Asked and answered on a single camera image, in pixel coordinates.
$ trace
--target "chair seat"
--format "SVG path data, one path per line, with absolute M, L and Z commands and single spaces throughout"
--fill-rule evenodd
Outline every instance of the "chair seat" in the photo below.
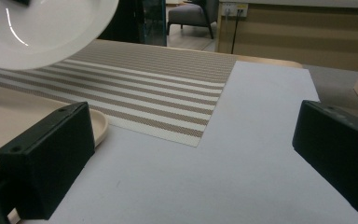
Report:
M 205 25 L 202 8 L 194 4 L 186 4 L 168 11 L 168 20 L 176 24 Z

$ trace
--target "beige wall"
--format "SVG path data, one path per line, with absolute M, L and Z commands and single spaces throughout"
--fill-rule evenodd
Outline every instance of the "beige wall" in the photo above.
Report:
M 218 52 L 231 52 L 234 26 L 221 18 Z M 358 71 L 358 9 L 251 4 L 234 54 Z

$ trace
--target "gray chair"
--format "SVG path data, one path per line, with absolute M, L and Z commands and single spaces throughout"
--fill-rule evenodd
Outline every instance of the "gray chair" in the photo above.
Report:
M 193 0 L 189 4 L 175 7 L 168 11 L 167 35 L 171 24 L 203 26 L 209 28 L 213 39 L 211 23 L 217 21 L 219 0 Z

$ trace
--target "electrical socket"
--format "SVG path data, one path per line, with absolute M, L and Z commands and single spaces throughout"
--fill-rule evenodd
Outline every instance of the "electrical socket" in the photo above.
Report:
M 229 17 L 236 17 L 238 12 L 237 10 L 239 9 L 243 10 L 240 17 L 246 17 L 248 14 L 248 4 L 225 2 L 222 5 L 222 16 L 226 16 L 226 12 L 228 12 Z

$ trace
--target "placemat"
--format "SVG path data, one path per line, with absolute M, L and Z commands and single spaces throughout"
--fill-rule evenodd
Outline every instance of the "placemat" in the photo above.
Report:
M 40 69 L 0 69 L 0 86 L 88 101 L 110 124 L 197 146 L 236 57 L 110 41 Z

